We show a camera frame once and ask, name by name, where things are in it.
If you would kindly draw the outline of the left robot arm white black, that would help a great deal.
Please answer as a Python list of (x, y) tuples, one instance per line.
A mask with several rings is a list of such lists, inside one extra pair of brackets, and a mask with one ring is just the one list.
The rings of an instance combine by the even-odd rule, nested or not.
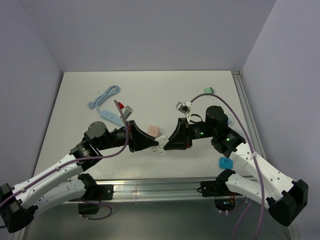
[(140, 130), (133, 120), (113, 131), (101, 121), (93, 122), (82, 141), (57, 163), (22, 183), (0, 187), (3, 227), (15, 233), (50, 208), (70, 200), (95, 198), (97, 183), (86, 171), (104, 159), (101, 150), (120, 148), (112, 154), (115, 157), (126, 147), (137, 152), (158, 145), (159, 141)]

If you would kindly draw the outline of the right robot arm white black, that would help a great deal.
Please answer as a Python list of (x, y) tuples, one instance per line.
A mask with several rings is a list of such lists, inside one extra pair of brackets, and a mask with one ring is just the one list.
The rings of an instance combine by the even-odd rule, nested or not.
[(164, 145), (165, 151), (186, 150), (194, 140), (210, 138), (216, 151), (242, 167), (258, 183), (243, 179), (234, 170), (224, 170), (216, 178), (216, 189), (222, 195), (230, 192), (246, 196), (267, 208), (279, 224), (290, 226), (308, 203), (309, 186), (295, 181), (272, 166), (250, 148), (249, 142), (228, 125), (228, 116), (220, 106), (206, 109), (205, 120), (190, 122), (191, 103), (179, 102), (176, 109), (183, 114)]

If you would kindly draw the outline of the white plug adapter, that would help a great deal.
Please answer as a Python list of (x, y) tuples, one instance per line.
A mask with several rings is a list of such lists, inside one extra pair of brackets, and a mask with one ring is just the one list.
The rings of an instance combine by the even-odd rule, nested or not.
[(153, 146), (152, 148), (151, 148), (151, 151), (153, 152), (153, 153), (159, 153), (159, 154), (163, 154), (164, 153), (164, 147), (165, 147), (165, 145), (168, 143), (168, 137), (167, 136), (165, 136), (165, 135), (161, 135), (161, 136), (159, 136), (159, 137), (157, 137), (156, 139), (155, 139), (155, 141), (158, 143), (158, 145), (157, 146)]

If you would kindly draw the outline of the pink cube socket adapter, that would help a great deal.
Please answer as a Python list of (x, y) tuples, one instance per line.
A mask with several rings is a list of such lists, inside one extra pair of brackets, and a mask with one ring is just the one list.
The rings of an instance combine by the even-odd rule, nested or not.
[(147, 134), (154, 138), (158, 138), (160, 136), (160, 128), (158, 126), (149, 125), (147, 129)]

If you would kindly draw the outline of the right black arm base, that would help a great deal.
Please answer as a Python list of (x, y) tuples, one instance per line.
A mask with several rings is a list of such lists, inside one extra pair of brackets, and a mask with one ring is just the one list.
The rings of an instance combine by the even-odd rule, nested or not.
[(204, 198), (213, 198), (216, 209), (221, 212), (234, 211), (237, 208), (237, 204), (241, 204), (236, 200), (236, 197), (240, 196), (240, 194), (231, 192), (226, 185), (217, 180), (201, 181), (197, 192)]

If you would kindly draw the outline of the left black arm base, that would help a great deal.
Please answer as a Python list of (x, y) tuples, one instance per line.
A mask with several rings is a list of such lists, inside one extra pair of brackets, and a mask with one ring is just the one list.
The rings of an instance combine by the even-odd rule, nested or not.
[(77, 210), (81, 217), (94, 220), (91, 215), (96, 215), (102, 207), (109, 209), (106, 217), (112, 213), (112, 208), (104, 204), (104, 201), (113, 199), (114, 186), (112, 184), (98, 184), (87, 190), (81, 201), (78, 203)]

